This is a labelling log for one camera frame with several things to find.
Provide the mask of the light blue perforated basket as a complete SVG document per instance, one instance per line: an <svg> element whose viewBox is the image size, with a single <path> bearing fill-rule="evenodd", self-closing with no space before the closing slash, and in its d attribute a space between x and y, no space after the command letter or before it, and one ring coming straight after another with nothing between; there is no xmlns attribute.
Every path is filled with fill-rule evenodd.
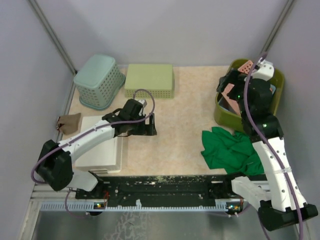
<svg viewBox="0 0 320 240"><path fill-rule="evenodd" d="M277 88L274 85L272 84L270 85L270 91L272 92L272 94L275 93L276 89ZM218 101L218 105L230 113L239 115L239 113L232 108L232 106L228 103L228 101L223 96Z"/></svg>

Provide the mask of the pink perforated basket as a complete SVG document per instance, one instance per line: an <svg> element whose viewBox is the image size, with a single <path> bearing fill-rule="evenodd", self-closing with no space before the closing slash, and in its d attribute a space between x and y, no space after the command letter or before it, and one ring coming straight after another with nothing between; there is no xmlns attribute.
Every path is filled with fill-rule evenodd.
<svg viewBox="0 0 320 240"><path fill-rule="evenodd" d="M238 116L244 111L241 107L244 98L244 88L246 78L252 71L252 77L255 79L261 79L269 81L275 73L275 68L272 62L267 60L259 60L257 65L251 60L246 60L239 66L233 66L227 72L227 74L219 79L219 85L217 91L222 94L226 102L230 106L230 110Z"/></svg>

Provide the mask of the olive green large tub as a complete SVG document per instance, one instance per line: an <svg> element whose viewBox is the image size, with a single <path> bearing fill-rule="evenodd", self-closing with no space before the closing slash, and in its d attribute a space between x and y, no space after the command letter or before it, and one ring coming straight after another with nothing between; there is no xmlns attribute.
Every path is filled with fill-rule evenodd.
<svg viewBox="0 0 320 240"><path fill-rule="evenodd" d="M269 80L269 82L270 82L270 85L274 85L276 87L276 91L272 96L272 102L269 108L270 112L273 113L273 115L276 115L278 106L280 103L280 99L282 96L282 92L284 89L284 85L285 85L285 76L279 69L275 68L274 75ZM214 108L213 117L215 122L218 125L228 127L243 133L244 130L243 130L242 118L240 116L238 103L227 96L227 93L232 89L233 86L234 86L233 84L228 84L222 93L219 93L219 92L217 93L215 97L215 108ZM224 97L227 100L227 102L231 105L231 107L237 113L239 113L239 115L226 111L221 106L219 106L218 101L220 100L221 97Z"/></svg>

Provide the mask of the white perforated basket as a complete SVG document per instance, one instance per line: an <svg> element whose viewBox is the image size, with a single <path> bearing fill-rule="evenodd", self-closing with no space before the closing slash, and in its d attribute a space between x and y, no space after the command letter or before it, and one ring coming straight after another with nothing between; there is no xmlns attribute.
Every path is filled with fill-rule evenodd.
<svg viewBox="0 0 320 240"><path fill-rule="evenodd" d="M76 169L97 175L121 171L123 140L101 116L83 117L76 137L81 137L73 145Z"/></svg>

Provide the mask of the light green shallow basket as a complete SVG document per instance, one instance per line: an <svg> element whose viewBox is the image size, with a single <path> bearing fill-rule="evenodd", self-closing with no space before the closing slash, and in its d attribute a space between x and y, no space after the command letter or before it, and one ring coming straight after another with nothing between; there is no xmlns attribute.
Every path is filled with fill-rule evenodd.
<svg viewBox="0 0 320 240"><path fill-rule="evenodd" d="M131 98L149 98L149 91L155 99L172 99L175 96L175 75L171 64L129 64L124 84L124 95Z"/></svg>

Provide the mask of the teal perforated plastic basket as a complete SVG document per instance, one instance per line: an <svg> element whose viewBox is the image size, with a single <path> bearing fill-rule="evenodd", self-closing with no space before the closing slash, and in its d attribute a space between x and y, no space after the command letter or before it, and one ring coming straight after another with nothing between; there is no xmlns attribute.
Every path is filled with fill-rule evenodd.
<svg viewBox="0 0 320 240"><path fill-rule="evenodd" d="M126 77L116 60L104 54L95 54L73 78L82 105L103 111L113 102Z"/></svg>

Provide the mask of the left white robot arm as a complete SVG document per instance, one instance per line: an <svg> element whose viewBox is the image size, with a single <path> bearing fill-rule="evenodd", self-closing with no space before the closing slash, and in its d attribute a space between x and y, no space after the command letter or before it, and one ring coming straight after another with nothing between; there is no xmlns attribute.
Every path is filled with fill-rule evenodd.
<svg viewBox="0 0 320 240"><path fill-rule="evenodd" d="M104 115L89 129L60 142L46 141L39 158L31 170L36 184L47 184L58 192L64 188L80 189L97 199L103 195L104 186L92 171L74 170L73 164L97 145L121 134L155 136L155 114L144 114L145 100L133 98L122 108Z"/></svg>

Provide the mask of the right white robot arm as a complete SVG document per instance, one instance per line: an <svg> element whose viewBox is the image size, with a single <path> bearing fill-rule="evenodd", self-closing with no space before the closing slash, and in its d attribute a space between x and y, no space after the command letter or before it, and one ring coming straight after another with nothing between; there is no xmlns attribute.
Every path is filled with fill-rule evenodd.
<svg viewBox="0 0 320 240"><path fill-rule="evenodd" d="M237 59L219 79L216 89L219 95L236 102L240 115L227 125L248 135L269 186L269 191L265 191L249 177L237 174L223 185L223 192L229 198L239 195L247 200L268 231L292 225L302 227L304 221L318 215L317 207L306 201L297 186L285 150L284 133L275 116L283 86L284 78L271 62Z"/></svg>

